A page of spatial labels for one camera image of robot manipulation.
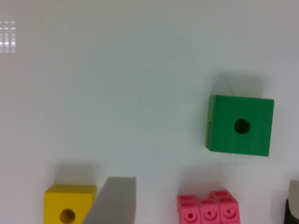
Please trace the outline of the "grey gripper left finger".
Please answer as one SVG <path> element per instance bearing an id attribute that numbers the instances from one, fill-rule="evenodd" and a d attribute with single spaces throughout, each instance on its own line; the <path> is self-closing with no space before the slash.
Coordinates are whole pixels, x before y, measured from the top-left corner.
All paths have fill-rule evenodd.
<path id="1" fill-rule="evenodd" d="M 135 224 L 136 178 L 109 177 L 82 224 Z"/>

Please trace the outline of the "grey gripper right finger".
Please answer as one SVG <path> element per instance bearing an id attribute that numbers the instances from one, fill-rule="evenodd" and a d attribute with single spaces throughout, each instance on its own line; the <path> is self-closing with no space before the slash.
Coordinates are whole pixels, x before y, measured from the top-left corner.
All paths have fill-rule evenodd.
<path id="1" fill-rule="evenodd" d="M 289 185 L 289 207 L 292 215 L 299 218 L 299 181 L 292 180 Z"/>

